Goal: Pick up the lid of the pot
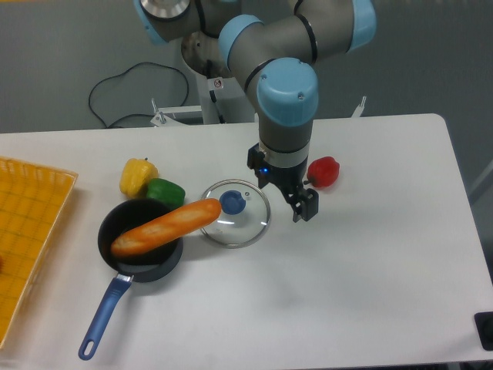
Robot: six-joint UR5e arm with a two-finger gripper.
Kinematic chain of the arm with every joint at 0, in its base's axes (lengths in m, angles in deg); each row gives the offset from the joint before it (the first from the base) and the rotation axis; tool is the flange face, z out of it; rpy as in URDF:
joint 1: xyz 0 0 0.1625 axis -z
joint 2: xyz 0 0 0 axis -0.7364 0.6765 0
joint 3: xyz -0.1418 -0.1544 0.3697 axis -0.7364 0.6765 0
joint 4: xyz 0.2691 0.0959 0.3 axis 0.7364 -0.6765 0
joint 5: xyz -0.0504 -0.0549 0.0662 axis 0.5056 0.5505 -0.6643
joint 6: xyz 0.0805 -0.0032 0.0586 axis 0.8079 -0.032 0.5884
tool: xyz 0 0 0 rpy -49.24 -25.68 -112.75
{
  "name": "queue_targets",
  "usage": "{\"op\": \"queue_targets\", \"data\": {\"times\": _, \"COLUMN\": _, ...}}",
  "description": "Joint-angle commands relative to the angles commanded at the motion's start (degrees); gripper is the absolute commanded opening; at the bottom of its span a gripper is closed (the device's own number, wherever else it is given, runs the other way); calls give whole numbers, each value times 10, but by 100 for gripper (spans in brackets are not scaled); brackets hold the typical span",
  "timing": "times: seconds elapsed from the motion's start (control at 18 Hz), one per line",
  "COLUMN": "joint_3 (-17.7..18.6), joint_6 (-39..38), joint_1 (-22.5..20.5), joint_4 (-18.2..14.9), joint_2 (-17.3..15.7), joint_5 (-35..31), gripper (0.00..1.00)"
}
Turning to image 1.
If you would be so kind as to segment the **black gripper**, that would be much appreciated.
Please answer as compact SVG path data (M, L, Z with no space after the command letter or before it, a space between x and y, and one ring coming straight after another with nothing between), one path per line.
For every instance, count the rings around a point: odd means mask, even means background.
M305 146L297 152L278 153L257 143L247 154L246 163L257 177L258 187L263 188L269 183L276 186L293 211L294 223L300 219L309 221L319 210L318 192L303 188L307 150L308 146Z

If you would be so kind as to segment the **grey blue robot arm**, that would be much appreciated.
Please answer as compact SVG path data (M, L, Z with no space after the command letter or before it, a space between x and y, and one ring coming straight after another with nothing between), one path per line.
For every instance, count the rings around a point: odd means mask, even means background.
M273 184L293 210L310 220L319 208L304 187L314 115L319 103L314 64L368 44L377 30L370 1L295 1L292 15L265 24L238 1L137 1L154 42L193 33L215 39L225 67L259 117L259 141L247 165L258 184Z

